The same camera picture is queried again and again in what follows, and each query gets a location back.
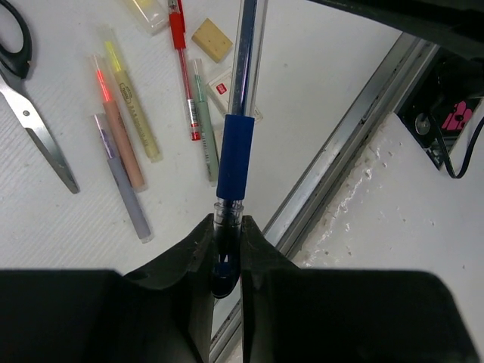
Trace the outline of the red gel pen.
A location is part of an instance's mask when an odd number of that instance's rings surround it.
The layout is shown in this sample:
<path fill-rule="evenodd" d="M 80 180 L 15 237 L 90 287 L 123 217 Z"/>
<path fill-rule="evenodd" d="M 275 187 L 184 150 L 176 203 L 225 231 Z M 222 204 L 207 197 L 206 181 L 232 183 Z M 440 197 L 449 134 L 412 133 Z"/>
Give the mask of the red gel pen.
<path fill-rule="evenodd" d="M 197 118 L 195 101 L 191 92 L 188 62 L 185 54 L 185 19 L 182 10 L 182 2 L 177 0 L 168 0 L 167 7 L 169 12 L 169 25 L 172 34 L 173 47 L 177 52 L 181 70 L 190 139 L 192 141 L 199 141 L 201 139 L 200 126 Z"/>

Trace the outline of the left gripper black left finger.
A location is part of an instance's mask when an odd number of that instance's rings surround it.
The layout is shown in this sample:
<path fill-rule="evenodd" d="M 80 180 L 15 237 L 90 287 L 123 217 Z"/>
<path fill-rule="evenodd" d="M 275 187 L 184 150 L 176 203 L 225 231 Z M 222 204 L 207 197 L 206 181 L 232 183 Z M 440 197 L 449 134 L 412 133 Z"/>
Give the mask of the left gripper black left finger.
<path fill-rule="evenodd" d="M 205 362 L 213 216 L 145 265 L 1 273 L 3 362 Z"/>

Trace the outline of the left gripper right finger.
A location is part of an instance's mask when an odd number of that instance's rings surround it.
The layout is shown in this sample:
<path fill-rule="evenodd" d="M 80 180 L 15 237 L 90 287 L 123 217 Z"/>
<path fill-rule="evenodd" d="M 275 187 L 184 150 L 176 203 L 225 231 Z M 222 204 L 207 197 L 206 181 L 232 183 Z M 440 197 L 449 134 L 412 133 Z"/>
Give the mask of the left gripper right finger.
<path fill-rule="evenodd" d="M 243 220 L 245 362 L 478 362 L 450 290 L 426 271 L 299 268 Z"/>

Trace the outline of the blue ballpoint pen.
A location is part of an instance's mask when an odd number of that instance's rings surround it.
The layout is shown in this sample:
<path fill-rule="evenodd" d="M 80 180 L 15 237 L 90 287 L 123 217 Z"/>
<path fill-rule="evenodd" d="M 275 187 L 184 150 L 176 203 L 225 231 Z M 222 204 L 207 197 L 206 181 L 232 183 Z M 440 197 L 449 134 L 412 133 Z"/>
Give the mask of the blue ballpoint pen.
<path fill-rule="evenodd" d="M 213 217 L 213 241 L 217 255 L 211 290 L 217 299 L 230 295 L 240 276 L 243 201 L 255 126 L 256 90 L 267 10 L 267 1 L 240 3 Z"/>

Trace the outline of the black handled scissors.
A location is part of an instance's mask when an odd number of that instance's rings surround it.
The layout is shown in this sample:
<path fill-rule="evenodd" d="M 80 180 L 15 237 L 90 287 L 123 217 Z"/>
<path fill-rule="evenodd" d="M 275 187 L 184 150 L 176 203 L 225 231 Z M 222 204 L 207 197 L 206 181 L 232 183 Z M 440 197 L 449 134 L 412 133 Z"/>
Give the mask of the black handled scissors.
<path fill-rule="evenodd" d="M 20 50 L 16 52 L 1 47 L 1 95 L 59 179 L 72 194 L 78 194 L 80 188 L 60 146 L 23 87 L 33 59 L 33 39 L 29 27 L 9 1 L 1 0 L 1 7 L 16 20 L 23 40 Z"/>

